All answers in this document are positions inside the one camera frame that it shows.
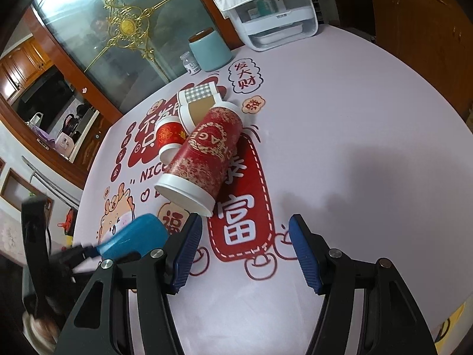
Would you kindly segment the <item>blue plastic cup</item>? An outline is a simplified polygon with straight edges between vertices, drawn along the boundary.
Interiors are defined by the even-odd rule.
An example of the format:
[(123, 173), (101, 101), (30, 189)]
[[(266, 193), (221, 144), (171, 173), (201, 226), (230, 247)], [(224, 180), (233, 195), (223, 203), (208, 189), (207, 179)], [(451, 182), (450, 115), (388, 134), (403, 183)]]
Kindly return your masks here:
[(96, 251), (104, 260), (118, 260), (129, 254), (144, 256), (152, 249), (161, 249), (169, 233), (161, 221), (152, 214), (134, 219), (108, 241), (98, 245)]

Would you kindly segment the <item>tall red patterned paper cup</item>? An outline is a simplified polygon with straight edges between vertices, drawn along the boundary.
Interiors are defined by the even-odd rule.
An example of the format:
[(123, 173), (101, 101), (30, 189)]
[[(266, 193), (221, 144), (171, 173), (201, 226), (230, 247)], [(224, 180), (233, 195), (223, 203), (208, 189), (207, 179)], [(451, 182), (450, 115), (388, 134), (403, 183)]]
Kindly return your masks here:
[(178, 150), (155, 189), (190, 213), (210, 217), (244, 125), (233, 103), (214, 105)]

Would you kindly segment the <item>small red paper cup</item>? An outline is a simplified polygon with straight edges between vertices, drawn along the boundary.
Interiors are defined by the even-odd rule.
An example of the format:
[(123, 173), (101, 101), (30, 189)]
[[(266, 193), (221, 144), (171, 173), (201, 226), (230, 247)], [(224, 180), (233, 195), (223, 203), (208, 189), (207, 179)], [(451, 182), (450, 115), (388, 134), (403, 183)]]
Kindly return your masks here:
[(158, 153), (162, 154), (169, 145), (177, 144), (178, 148), (187, 139), (187, 133), (176, 115), (166, 116), (157, 123), (156, 139)]

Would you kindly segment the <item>brown sleeve paper cup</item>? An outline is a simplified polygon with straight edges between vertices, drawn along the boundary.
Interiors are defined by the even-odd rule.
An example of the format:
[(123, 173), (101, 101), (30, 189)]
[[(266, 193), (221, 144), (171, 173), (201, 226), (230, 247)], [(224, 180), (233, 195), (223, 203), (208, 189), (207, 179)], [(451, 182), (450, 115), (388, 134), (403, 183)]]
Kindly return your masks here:
[(213, 97), (208, 97), (185, 106), (179, 105), (178, 116), (185, 131), (190, 135), (196, 126), (202, 121), (205, 115), (209, 112), (209, 110), (215, 104), (221, 102), (223, 102), (223, 99), (219, 102), (215, 102)]

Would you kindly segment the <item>grey checkered paper cup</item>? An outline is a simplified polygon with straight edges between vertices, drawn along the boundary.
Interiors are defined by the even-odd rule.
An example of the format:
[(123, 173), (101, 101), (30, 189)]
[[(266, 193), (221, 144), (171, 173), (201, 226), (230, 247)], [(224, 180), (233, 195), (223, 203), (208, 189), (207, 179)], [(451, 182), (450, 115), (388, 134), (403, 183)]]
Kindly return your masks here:
[(180, 106), (213, 97), (215, 102), (222, 100), (221, 94), (217, 90), (214, 82), (204, 83), (195, 87), (190, 87), (178, 92), (177, 98)]

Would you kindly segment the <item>printed festive tablecloth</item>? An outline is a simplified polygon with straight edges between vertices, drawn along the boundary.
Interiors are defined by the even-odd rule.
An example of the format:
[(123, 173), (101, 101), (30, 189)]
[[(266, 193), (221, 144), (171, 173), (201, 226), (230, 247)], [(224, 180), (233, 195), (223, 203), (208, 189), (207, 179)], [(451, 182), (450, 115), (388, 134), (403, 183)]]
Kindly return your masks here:
[(265, 52), (242, 47), (215, 73), (226, 99), (254, 95), (247, 119), (268, 201), (225, 197), (216, 219), (273, 214), (273, 242), (243, 252), (238, 230), (204, 232), (187, 284), (170, 300), (186, 354), (303, 354), (322, 299), (289, 243), (299, 213), (355, 260), (386, 257), (430, 328), (472, 293), (472, 134), (425, 79), (378, 46), (335, 27)]

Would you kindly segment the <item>small white pill bottle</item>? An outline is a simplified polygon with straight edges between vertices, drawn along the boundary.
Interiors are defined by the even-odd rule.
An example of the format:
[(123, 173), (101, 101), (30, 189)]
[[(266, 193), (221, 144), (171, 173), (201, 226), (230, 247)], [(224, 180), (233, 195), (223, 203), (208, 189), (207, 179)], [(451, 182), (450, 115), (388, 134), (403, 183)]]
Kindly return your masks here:
[(190, 75), (195, 75), (201, 70), (199, 63), (196, 61), (192, 52), (186, 51), (179, 58), (181, 62), (183, 63), (185, 70)]

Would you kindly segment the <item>glass door with gold ornament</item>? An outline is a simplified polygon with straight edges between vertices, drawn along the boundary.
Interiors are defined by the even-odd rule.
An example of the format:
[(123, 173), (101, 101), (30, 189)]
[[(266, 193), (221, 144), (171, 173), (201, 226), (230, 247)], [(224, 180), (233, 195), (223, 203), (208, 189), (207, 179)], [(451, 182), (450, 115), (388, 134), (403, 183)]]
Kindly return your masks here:
[(185, 74), (189, 38), (215, 25), (201, 0), (34, 0), (33, 7), (123, 114)]

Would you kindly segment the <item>light blue canister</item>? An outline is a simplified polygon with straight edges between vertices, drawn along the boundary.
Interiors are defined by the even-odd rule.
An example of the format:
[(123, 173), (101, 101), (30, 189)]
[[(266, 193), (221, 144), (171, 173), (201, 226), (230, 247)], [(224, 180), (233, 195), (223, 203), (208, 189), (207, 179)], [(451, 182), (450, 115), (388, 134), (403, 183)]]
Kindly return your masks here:
[(228, 64), (232, 52), (221, 35), (212, 27), (201, 30), (188, 39), (190, 50), (204, 71), (215, 71)]

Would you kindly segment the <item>white storage box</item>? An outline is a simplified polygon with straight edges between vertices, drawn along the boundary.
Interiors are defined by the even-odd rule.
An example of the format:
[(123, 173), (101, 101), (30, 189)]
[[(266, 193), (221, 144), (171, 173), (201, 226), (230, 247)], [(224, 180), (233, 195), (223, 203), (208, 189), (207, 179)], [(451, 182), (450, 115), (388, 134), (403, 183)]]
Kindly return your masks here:
[(242, 43), (259, 52), (318, 32), (312, 0), (252, 0), (227, 15)]

